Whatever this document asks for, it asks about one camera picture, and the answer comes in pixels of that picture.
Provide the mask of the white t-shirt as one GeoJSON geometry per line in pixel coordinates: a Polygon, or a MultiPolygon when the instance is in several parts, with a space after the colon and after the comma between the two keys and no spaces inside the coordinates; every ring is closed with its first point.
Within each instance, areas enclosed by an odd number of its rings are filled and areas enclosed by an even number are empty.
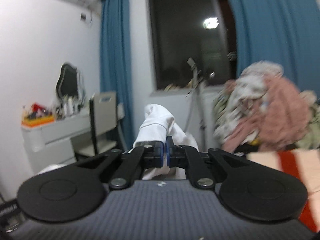
{"type": "MultiPolygon", "coordinates": [[[[175,145],[187,145],[198,149],[195,138],[190,133],[185,133],[176,124],[174,116],[163,106],[148,104],[144,108],[145,120],[139,128],[138,135],[132,147],[141,145],[143,142],[160,141],[166,142],[171,136],[175,145]]],[[[161,168],[148,168],[144,171],[144,180],[168,180],[185,179],[185,171],[182,168],[169,168],[163,164],[161,168]]]]}

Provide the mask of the pile of light clothes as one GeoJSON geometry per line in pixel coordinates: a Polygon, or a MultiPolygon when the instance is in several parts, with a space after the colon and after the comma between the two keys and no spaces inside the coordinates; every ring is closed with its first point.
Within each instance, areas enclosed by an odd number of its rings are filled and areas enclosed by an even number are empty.
{"type": "MultiPolygon", "coordinates": [[[[234,131],[240,119],[252,113],[254,102],[261,99],[260,109],[262,111],[266,110],[265,75],[285,77],[281,65],[269,61],[260,61],[245,68],[238,79],[228,80],[224,84],[224,88],[217,96],[213,107],[215,117],[213,136],[221,146],[234,131]]],[[[317,95],[311,90],[302,92],[299,90],[299,94],[309,106],[310,120],[307,132],[302,139],[287,145],[285,148],[291,145],[306,150],[319,148],[319,103],[317,103],[317,95]]],[[[242,146],[256,146],[259,149],[260,142],[257,135],[258,131],[254,131],[234,152],[242,146]]]]}

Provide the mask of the white black chair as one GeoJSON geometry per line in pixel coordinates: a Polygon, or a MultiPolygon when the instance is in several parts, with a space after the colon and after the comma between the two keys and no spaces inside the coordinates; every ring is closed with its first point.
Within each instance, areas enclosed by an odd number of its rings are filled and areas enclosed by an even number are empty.
{"type": "Polygon", "coordinates": [[[118,140],[108,139],[107,133],[118,124],[117,93],[108,91],[93,94],[89,100],[90,132],[76,137],[75,159],[94,157],[114,149],[118,140]]]}

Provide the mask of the pink fluffy blanket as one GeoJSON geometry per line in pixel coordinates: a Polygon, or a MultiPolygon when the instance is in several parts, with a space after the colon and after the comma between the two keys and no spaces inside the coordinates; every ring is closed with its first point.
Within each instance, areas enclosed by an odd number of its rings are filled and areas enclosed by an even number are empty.
{"type": "Polygon", "coordinates": [[[259,150],[283,150],[304,137],[310,120],[309,106],[300,97],[296,86],[285,77],[264,76],[267,107],[260,109],[262,100],[253,104],[249,116],[240,119],[238,125],[223,144],[227,152],[234,150],[254,131],[258,131],[259,150]]]}

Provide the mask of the white dressing table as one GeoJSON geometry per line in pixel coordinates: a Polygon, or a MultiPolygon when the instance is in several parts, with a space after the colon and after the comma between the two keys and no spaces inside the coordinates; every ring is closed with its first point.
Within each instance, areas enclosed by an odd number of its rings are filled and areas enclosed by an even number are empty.
{"type": "Polygon", "coordinates": [[[36,127],[21,126],[23,144],[33,173],[49,165],[76,162],[71,139],[90,130],[89,110],[36,127]]]}

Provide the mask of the orange tray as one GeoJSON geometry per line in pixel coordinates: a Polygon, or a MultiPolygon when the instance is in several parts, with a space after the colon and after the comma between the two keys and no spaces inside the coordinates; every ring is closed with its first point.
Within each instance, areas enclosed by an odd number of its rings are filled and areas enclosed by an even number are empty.
{"type": "Polygon", "coordinates": [[[50,116],[44,116],[41,118],[36,118],[36,119],[28,119],[25,118],[21,125],[25,127],[37,127],[45,124],[49,124],[55,121],[55,118],[53,115],[50,116]]]}

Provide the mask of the dark window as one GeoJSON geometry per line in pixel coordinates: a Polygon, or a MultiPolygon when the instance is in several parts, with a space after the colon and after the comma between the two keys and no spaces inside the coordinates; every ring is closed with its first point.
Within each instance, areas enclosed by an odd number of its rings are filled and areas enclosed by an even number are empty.
{"type": "Polygon", "coordinates": [[[196,65],[209,86],[236,76],[236,29],[228,0],[149,0],[157,89],[184,88],[196,65]]]}

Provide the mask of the right blue curtain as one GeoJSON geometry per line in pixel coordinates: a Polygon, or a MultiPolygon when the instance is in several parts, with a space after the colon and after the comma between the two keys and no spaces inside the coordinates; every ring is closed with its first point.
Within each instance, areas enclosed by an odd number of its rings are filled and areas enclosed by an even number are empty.
{"type": "Polygon", "coordinates": [[[258,61],[281,64],[300,90],[319,93],[316,0],[228,0],[236,29],[237,75],[258,61]]]}

